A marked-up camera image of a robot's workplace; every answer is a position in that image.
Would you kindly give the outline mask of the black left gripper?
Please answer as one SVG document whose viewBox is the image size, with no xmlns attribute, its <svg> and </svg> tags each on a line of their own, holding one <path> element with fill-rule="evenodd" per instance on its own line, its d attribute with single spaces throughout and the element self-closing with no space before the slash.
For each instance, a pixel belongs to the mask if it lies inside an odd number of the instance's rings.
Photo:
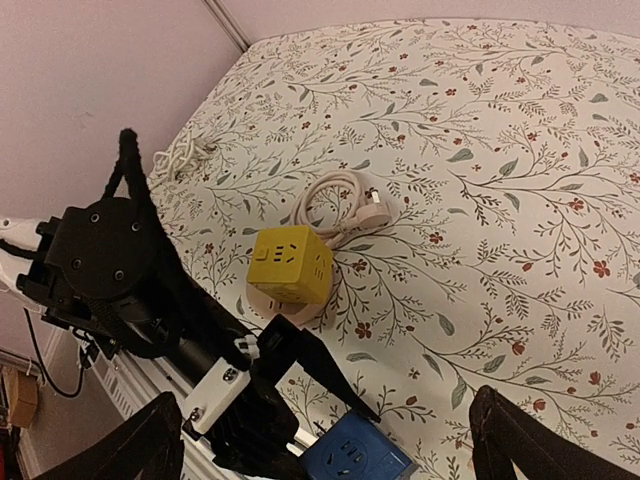
<svg viewBox="0 0 640 480">
<path fill-rule="evenodd" d="M 205 351 L 214 360 L 208 371 L 224 358 L 251 377 L 249 385 L 200 438 L 209 442 L 214 463 L 223 469 L 249 477 L 308 478 L 299 457 L 289 450 L 299 421 L 276 388 L 295 363 L 361 416 L 381 421 L 352 389 L 323 341 L 282 315 L 274 317 L 258 337 L 221 330 L 205 341 Z"/>
</svg>

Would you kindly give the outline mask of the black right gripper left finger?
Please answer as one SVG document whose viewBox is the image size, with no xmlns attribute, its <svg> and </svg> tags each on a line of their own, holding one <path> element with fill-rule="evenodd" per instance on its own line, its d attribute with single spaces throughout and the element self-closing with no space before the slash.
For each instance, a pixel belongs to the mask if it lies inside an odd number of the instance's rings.
<svg viewBox="0 0 640 480">
<path fill-rule="evenodd" d="M 184 462 L 182 416 L 163 392 L 92 447 L 42 473 L 45 480 L 177 480 Z"/>
</svg>

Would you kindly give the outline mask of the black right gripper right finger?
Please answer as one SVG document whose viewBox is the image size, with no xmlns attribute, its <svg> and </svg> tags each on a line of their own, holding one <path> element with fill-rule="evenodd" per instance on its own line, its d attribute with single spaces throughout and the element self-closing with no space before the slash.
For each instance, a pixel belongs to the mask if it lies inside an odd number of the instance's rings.
<svg viewBox="0 0 640 480">
<path fill-rule="evenodd" d="M 565 440 L 490 386 L 469 408 L 477 479 L 621 479 L 623 469 Z"/>
</svg>

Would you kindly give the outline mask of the pink round power strip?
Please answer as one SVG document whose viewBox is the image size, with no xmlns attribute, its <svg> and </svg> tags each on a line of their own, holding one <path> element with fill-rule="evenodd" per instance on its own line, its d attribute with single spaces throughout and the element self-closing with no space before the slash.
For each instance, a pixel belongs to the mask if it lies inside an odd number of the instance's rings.
<svg viewBox="0 0 640 480">
<path fill-rule="evenodd" d="M 299 328 L 319 327 L 321 324 L 331 327 L 337 317 L 336 308 L 329 304 L 282 303 L 250 284 L 246 285 L 246 295 L 250 307 L 267 321 L 282 315 Z"/>
</svg>

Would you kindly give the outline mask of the yellow cube socket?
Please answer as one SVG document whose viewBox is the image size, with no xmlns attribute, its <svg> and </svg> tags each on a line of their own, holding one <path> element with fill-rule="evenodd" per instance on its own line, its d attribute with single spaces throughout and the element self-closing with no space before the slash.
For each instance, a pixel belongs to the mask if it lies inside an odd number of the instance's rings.
<svg viewBox="0 0 640 480">
<path fill-rule="evenodd" d="M 333 252 L 307 225 L 276 227 L 257 234 L 247 283 L 289 304 L 321 305 L 332 285 Z"/>
</svg>

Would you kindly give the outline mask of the blue cube socket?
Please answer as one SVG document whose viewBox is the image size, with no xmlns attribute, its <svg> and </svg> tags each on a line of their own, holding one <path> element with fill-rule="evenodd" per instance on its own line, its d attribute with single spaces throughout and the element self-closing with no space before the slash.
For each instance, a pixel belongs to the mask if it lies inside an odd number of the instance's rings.
<svg viewBox="0 0 640 480">
<path fill-rule="evenodd" d="M 350 411 L 299 457 L 310 479 L 410 479 L 416 463 L 377 426 Z"/>
</svg>

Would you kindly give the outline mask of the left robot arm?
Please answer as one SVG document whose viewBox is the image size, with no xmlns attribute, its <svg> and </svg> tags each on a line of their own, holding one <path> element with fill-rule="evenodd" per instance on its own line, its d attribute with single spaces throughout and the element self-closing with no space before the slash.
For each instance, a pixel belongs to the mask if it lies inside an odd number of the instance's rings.
<svg viewBox="0 0 640 480">
<path fill-rule="evenodd" d="M 183 401 L 160 393 L 95 446 L 52 468 L 51 479 L 176 479 L 187 440 L 206 440 L 214 463 L 242 475 L 303 479 L 289 446 L 299 423 L 277 383 L 299 365 L 359 413 L 325 344 L 274 317 L 253 333 L 184 271 L 159 220 L 126 198 L 68 208 L 48 221 L 1 224 L 3 282 L 46 320 L 111 340 L 143 359 L 205 358 Z"/>
</svg>

